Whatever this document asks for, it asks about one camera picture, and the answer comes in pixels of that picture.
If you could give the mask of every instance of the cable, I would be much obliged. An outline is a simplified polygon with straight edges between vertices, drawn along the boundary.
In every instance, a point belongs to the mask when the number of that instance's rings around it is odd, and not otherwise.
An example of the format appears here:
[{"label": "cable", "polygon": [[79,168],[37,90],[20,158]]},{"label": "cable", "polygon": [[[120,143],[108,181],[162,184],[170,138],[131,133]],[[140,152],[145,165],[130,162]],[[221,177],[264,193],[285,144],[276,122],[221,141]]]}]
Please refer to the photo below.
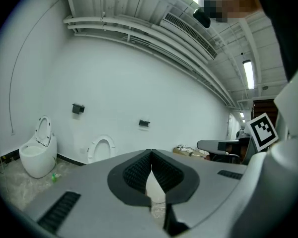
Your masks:
[{"label": "cable", "polygon": [[[4,169],[6,169],[6,167],[9,165],[9,163],[8,164],[6,164],[5,166],[4,166]],[[2,166],[0,166],[0,168],[1,168]],[[2,172],[0,172],[0,174],[3,174],[3,171]]]},{"label": "cable", "polygon": [[101,11],[102,0],[100,0],[100,16],[102,16],[103,12]]},{"label": "cable", "polygon": [[136,14],[137,14],[137,10],[138,10],[139,3],[140,3],[140,0],[138,1],[137,8],[136,8],[136,11],[135,11],[135,16],[134,16],[134,17],[136,17]]},{"label": "cable", "polygon": [[4,176],[4,179],[5,179],[5,188],[6,188],[6,193],[8,195],[8,200],[10,201],[10,194],[9,194],[9,190],[8,190],[8,182],[7,182],[7,179],[6,179],[6,176],[5,176],[5,173],[4,173],[4,167],[3,167],[3,163],[2,163],[2,159],[0,157],[0,162],[1,162],[1,166],[2,166],[2,172],[3,172],[3,176]]},{"label": "cable", "polygon": [[21,53],[21,50],[24,46],[24,43],[26,42],[27,38],[29,37],[29,35],[31,34],[32,30],[34,29],[34,27],[37,25],[37,23],[39,23],[39,21],[41,20],[41,18],[43,18],[43,16],[54,6],[57,4],[57,2],[60,1],[60,0],[57,0],[54,4],[52,4],[50,6],[50,8],[48,8],[48,10],[46,12],[43,13],[43,15],[39,18],[39,20],[34,24],[34,26],[31,28],[30,32],[28,33],[28,35],[26,36],[26,38],[24,39],[24,42],[22,43],[22,46],[19,50],[19,53],[18,55],[16,56],[16,59],[15,59],[15,62],[14,62],[14,66],[13,66],[13,70],[12,70],[12,74],[11,74],[11,80],[10,80],[10,90],[9,90],[9,115],[10,115],[10,123],[11,123],[11,129],[12,129],[12,133],[14,133],[14,130],[13,130],[13,125],[12,125],[12,118],[11,118],[11,85],[12,85],[12,78],[13,78],[13,73],[14,73],[14,69],[15,69],[15,65],[16,65],[16,62],[18,61],[18,58],[19,58],[19,55]]}]

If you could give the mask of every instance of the toilet paper holder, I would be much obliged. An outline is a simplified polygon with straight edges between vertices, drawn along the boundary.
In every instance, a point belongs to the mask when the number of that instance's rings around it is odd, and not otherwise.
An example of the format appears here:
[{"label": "toilet paper holder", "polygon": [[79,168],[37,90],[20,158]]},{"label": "toilet paper holder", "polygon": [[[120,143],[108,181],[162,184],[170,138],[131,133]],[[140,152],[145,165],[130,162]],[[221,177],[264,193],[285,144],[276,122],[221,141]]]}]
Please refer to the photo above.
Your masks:
[{"label": "toilet paper holder", "polygon": [[79,105],[79,104],[74,103],[72,112],[74,114],[84,113],[84,109],[85,109],[84,105]]}]

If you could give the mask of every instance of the white toilet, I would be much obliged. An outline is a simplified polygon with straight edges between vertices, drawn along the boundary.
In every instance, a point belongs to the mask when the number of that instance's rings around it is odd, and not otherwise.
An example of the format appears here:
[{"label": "white toilet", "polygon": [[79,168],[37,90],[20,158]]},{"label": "white toilet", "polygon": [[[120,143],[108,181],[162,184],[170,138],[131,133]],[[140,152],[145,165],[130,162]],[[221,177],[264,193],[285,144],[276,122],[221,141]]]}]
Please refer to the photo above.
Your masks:
[{"label": "white toilet", "polygon": [[20,147],[19,153],[25,170],[34,178],[46,176],[53,169],[57,144],[47,116],[38,120],[33,137]]},{"label": "white toilet", "polygon": [[101,135],[99,136],[95,141],[93,141],[89,147],[88,151],[88,156],[87,156],[87,161],[88,163],[93,163],[97,161],[97,145],[100,143],[100,141],[105,140],[107,141],[109,148],[110,148],[110,153],[109,156],[107,156],[108,158],[114,157],[117,154],[117,149],[116,146],[114,144],[114,141],[112,140],[112,138],[108,135]]}]

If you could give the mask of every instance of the vent grille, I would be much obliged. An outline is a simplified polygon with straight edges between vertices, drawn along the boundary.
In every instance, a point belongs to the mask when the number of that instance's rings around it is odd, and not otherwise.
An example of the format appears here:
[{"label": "vent grille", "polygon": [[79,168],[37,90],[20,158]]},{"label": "vent grille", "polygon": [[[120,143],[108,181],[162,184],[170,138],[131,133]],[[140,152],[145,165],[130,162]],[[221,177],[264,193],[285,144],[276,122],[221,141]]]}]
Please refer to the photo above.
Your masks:
[{"label": "vent grille", "polygon": [[173,16],[172,14],[168,13],[165,17],[165,20],[168,20],[172,24],[176,25],[177,27],[181,28],[185,31],[188,35],[190,35],[194,40],[196,40],[200,45],[210,54],[210,56],[215,59],[218,53],[215,49],[206,41],[197,31],[195,31],[192,27],[188,26],[179,18]]},{"label": "vent grille", "polygon": [[234,173],[231,171],[227,171],[227,170],[221,170],[218,172],[218,175],[224,176],[224,177],[228,177],[228,178],[233,178],[236,180],[240,180],[243,176],[243,174],[239,174],[239,173]]},{"label": "vent grille", "polygon": [[55,234],[79,198],[80,194],[67,191],[38,221],[38,224]]}]

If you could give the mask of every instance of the toilet lid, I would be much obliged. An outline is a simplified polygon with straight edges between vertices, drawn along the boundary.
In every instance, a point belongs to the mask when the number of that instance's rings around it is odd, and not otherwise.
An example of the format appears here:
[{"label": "toilet lid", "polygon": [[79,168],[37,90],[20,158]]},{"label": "toilet lid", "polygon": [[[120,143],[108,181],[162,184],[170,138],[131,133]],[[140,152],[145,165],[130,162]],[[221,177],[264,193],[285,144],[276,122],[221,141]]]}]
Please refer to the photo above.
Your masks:
[{"label": "toilet lid", "polygon": [[95,162],[95,160],[94,160],[95,149],[101,140],[106,140],[108,142],[109,147],[110,147],[110,158],[116,156],[117,149],[114,144],[114,140],[112,140],[112,138],[108,135],[101,135],[95,141],[92,142],[92,144],[90,145],[90,147],[88,149],[88,157],[87,157],[88,163]]},{"label": "toilet lid", "polygon": [[35,127],[36,141],[44,146],[49,146],[51,139],[51,121],[47,116],[42,116]]}]

